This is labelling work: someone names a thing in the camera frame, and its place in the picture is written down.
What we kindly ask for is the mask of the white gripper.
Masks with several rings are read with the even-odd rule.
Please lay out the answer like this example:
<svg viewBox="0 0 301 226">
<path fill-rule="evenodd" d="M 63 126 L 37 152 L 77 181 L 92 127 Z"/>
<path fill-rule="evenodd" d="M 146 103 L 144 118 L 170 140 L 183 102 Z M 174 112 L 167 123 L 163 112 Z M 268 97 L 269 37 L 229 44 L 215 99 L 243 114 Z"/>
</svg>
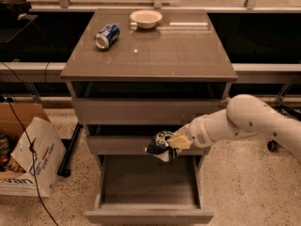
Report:
<svg viewBox="0 0 301 226">
<path fill-rule="evenodd" d="M 193 144 L 199 148 L 211 147 L 211 140 L 206 127 L 206 115 L 193 119 L 188 125 L 184 125 L 177 130 L 167 142 L 173 149 L 188 150 Z"/>
</svg>

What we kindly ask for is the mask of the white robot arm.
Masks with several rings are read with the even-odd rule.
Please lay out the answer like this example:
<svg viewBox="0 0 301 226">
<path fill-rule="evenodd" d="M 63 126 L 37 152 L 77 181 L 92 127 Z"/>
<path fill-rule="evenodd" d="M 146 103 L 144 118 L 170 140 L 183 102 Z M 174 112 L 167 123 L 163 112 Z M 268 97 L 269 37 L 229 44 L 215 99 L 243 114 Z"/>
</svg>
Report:
<svg viewBox="0 0 301 226">
<path fill-rule="evenodd" d="M 206 148 L 219 140 L 238 140 L 256 134 L 270 137 L 301 158 L 301 121 L 278 113 L 248 94 L 234 96 L 225 109 L 193 119 L 167 142 L 173 149 L 187 150 L 192 145 Z"/>
</svg>

